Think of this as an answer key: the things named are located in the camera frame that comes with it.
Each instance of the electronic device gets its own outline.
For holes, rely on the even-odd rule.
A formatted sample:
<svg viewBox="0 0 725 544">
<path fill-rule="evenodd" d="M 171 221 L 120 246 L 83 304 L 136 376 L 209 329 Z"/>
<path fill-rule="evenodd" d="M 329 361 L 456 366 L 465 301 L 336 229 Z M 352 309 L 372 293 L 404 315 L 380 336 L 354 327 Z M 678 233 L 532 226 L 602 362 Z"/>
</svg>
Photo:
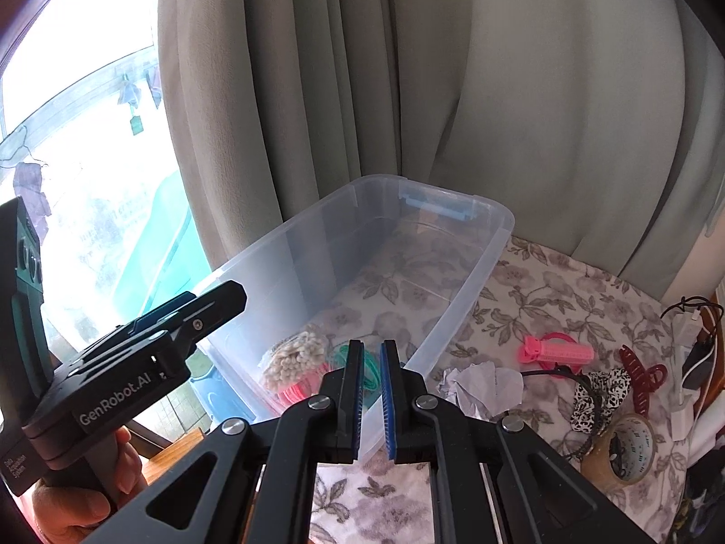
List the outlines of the electronic device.
<svg viewBox="0 0 725 544">
<path fill-rule="evenodd" d="M 184 293 L 53 370 L 41 304 L 40 244 L 23 200 L 0 207 L 0 473 L 21 495 L 38 479 L 115 502 L 114 430 L 186 381 L 196 343 L 244 310 L 227 282 Z"/>
</svg>

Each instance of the clear plastic storage bin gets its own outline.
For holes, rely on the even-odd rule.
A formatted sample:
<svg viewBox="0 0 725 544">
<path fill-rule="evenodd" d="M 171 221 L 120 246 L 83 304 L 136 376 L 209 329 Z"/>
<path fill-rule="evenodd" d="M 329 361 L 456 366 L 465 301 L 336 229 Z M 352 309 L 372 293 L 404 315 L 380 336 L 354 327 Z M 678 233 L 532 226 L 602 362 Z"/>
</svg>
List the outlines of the clear plastic storage bin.
<svg viewBox="0 0 725 544">
<path fill-rule="evenodd" d="M 278 342 L 310 325 L 328 362 L 350 339 L 375 361 L 394 339 L 406 368 L 429 376 L 503 252 L 513 215 L 497 202 L 403 177 L 361 177 L 296 215 L 213 272 L 197 293 L 227 280 L 246 310 L 200 343 L 256 421 L 284 410 L 260 383 Z M 367 399 L 360 457 L 383 443 L 382 404 Z"/>
</svg>

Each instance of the packing tape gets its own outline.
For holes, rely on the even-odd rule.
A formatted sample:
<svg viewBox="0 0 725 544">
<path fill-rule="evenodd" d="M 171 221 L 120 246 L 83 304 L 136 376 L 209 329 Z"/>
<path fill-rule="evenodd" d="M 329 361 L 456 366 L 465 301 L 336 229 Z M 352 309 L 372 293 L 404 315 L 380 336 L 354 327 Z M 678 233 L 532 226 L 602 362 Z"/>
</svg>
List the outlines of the packing tape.
<svg viewBox="0 0 725 544">
<path fill-rule="evenodd" d="M 615 473 L 610 445 L 616 437 L 621 445 L 621 472 Z M 655 432 L 650 422 L 637 413 L 627 413 L 612 421 L 594 448 L 581 461 L 581 473 L 603 492 L 629 487 L 641 481 L 655 460 Z"/>
</svg>

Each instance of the green tag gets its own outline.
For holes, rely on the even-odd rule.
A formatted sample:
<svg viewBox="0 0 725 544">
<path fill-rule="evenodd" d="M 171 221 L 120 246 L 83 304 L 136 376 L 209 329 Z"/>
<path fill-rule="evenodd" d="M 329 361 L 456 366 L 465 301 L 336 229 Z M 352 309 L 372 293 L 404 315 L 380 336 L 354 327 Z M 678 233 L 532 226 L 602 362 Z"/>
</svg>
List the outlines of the green tag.
<svg viewBox="0 0 725 544">
<path fill-rule="evenodd" d="M 140 116 L 131 117 L 131 132 L 134 135 L 139 134 L 139 132 L 144 132 L 144 124 L 140 121 Z"/>
</svg>

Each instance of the curtain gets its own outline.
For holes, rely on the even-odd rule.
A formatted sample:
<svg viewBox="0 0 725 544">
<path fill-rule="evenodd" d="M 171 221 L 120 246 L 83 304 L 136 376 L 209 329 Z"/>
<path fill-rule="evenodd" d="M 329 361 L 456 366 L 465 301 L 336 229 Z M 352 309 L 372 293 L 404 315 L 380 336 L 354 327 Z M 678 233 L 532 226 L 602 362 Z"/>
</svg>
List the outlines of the curtain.
<svg viewBox="0 0 725 544">
<path fill-rule="evenodd" d="M 717 215 L 723 59 L 680 0 L 159 0 L 159 63 L 214 267 L 372 173 L 655 297 Z"/>
</svg>

